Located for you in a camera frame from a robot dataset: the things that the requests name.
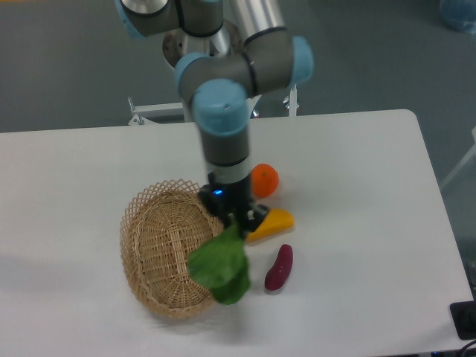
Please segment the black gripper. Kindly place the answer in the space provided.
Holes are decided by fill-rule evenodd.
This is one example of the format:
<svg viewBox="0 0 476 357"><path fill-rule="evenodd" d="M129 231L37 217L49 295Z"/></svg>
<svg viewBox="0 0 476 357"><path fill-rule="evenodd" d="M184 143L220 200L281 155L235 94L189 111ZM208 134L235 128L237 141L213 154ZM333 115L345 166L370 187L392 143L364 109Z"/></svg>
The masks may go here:
<svg viewBox="0 0 476 357"><path fill-rule="evenodd" d="M269 208L253 202L251 195L251 177L230 184L217 181L214 173L208 173L208 182L199 189L198 197L211 216L229 226L229 213L237 220L239 233L246 238L255 232L268 216Z"/></svg>

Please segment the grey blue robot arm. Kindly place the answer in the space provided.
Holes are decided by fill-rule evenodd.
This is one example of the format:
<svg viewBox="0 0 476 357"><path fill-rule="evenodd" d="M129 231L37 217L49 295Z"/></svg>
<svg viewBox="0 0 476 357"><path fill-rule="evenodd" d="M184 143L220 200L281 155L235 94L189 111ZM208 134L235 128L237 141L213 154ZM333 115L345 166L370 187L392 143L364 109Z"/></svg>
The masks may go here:
<svg viewBox="0 0 476 357"><path fill-rule="evenodd" d="M184 51L174 67L175 84L202 140L208 183L199 198L225 225L254 232L268 214L251 192L248 100L307 81L314 71L312 49L290 36L276 1L233 1L242 48L217 54Z"/></svg>

